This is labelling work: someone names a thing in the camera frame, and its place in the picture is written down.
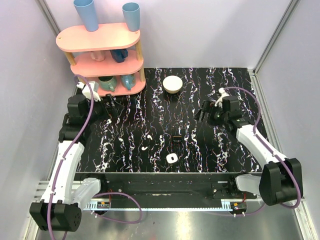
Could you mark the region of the black earbud charging case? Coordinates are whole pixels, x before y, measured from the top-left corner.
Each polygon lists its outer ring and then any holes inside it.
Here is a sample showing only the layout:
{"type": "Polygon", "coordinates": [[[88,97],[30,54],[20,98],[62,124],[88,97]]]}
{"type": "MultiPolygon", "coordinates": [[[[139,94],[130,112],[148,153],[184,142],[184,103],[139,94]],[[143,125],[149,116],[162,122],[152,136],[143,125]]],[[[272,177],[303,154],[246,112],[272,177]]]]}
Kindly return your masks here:
{"type": "Polygon", "coordinates": [[[181,143],[183,141],[183,137],[181,135],[173,135],[171,137],[171,141],[173,143],[181,143]]]}

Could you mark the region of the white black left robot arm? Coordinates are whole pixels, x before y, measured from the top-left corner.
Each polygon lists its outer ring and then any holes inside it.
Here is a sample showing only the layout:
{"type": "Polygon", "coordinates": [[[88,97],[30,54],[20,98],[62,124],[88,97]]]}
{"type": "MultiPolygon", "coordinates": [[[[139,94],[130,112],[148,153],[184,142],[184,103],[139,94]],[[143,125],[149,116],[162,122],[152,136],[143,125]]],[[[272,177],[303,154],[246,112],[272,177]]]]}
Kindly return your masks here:
{"type": "Polygon", "coordinates": [[[103,198],[108,193],[107,184],[94,177],[83,179],[76,190],[72,190],[72,186],[92,124],[117,116],[116,102],[110,94],[101,101],[91,101],[82,94],[68,99],[51,178],[40,201],[33,202],[29,208],[40,230],[75,232],[80,226],[82,211],[91,198],[103,198]]]}

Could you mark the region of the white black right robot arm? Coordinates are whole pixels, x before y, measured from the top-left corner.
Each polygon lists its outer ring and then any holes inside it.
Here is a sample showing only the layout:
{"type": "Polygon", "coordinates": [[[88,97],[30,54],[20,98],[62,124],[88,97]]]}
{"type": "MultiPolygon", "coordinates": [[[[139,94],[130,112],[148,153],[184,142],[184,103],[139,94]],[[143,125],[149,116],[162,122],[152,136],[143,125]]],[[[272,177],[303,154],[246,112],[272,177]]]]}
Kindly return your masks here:
{"type": "Polygon", "coordinates": [[[205,100],[194,116],[196,121],[207,119],[211,126],[224,127],[243,144],[262,167],[260,176],[242,173],[227,185],[228,195],[239,198],[244,192],[258,195],[268,206],[289,201],[300,203],[303,197],[302,165],[296,158],[288,158],[277,151],[243,117],[236,96],[225,96],[221,103],[205,100]]]}

